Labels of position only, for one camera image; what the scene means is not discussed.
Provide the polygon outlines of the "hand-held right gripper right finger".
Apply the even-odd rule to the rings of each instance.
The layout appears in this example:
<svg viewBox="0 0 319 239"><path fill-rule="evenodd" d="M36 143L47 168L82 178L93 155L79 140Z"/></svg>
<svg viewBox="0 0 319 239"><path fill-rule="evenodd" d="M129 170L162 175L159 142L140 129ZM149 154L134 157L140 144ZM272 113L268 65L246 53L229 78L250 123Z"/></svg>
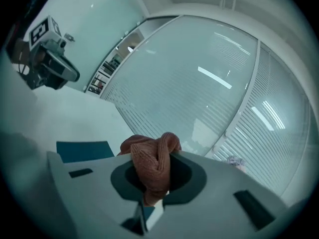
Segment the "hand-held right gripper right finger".
<svg viewBox="0 0 319 239"><path fill-rule="evenodd" d="M270 238L266 228L286 210L279 196L238 168L187 152L172 154L171 181L150 239Z"/></svg>

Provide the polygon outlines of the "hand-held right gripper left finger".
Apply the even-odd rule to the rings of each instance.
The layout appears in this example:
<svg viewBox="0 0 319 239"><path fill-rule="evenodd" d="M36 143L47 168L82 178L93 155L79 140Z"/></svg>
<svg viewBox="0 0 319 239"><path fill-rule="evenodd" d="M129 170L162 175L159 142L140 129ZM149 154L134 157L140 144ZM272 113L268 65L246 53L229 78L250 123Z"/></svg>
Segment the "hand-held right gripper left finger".
<svg viewBox="0 0 319 239"><path fill-rule="evenodd" d="M134 218L138 203L123 199L111 183L115 168L129 155L64 164L48 152L50 171L79 239L141 239L122 224Z"/></svg>

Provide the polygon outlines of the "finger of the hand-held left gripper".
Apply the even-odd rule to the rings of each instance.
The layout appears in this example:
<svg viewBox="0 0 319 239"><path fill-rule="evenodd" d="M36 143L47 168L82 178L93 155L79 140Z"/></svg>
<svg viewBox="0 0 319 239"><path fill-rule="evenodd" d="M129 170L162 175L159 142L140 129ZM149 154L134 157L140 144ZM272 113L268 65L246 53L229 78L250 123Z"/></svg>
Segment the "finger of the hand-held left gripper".
<svg viewBox="0 0 319 239"><path fill-rule="evenodd" d="M77 82L80 78L80 72L64 55L52 51L45 52L42 66L66 81Z"/></svg>

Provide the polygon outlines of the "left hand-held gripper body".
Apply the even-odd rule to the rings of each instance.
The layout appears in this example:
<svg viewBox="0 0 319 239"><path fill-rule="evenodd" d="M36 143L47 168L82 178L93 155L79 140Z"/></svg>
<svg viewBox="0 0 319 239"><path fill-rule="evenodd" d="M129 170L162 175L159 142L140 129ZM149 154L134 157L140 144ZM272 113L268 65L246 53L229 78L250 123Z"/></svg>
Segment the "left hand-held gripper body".
<svg viewBox="0 0 319 239"><path fill-rule="evenodd" d="M66 41L62 38L58 23L52 16L46 17L29 33L29 73L28 84L31 89L46 86L58 90L66 80L51 74L42 66L46 51L64 55Z"/></svg>

